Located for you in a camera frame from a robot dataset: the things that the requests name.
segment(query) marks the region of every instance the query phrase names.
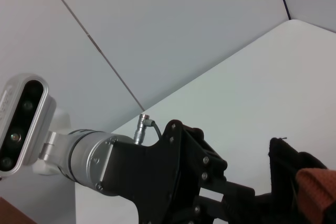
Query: brown surface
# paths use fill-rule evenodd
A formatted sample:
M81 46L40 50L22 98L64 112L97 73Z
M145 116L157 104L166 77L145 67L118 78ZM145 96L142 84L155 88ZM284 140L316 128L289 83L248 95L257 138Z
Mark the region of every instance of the brown surface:
M324 211L336 201L336 171L317 168L301 169L298 206L313 224L322 224Z
M0 197L0 224L36 224L36 222Z

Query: orange fabric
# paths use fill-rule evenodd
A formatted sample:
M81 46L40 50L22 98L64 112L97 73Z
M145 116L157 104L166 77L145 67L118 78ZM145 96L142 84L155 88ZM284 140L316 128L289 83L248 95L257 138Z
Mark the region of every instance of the orange fabric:
M298 207L313 224L322 224L324 211L336 201L336 171L305 168L298 171Z

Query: camera lens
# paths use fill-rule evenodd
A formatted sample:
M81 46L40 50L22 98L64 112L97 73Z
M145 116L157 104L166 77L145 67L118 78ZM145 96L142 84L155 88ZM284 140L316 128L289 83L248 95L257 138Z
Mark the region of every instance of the camera lens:
M21 141L21 135L18 133L13 133L12 135L10 135L10 139L14 142L14 143L18 143Z
M0 161L0 165L5 170L10 170L13 165L13 160L9 157L4 157Z
M25 111L31 111L31 110L33 109L33 104L32 104L32 102L30 102L30 101L25 101L25 102L23 103L23 109L24 109Z

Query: white table surface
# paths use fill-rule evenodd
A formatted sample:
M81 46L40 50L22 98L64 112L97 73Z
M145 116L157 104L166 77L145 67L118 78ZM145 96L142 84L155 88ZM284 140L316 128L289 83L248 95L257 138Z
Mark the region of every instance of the white table surface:
M268 147L287 137L336 168L336 34L292 20L148 109L161 131L172 119L204 131L228 162L228 181L270 192ZM115 131L133 136L137 118ZM157 141L147 129L144 145ZM138 223L133 203L76 184L77 224Z

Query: black cable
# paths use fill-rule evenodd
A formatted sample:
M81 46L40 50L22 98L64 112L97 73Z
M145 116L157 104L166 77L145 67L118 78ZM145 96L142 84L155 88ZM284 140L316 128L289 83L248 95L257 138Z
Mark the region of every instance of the black cable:
M154 127L154 129L155 129L155 131L156 131L156 133L157 133L157 136L158 136L159 139L160 139L160 138L162 137L162 134L161 134L161 131L160 131L158 125L153 121L153 122L152 122L152 126Z

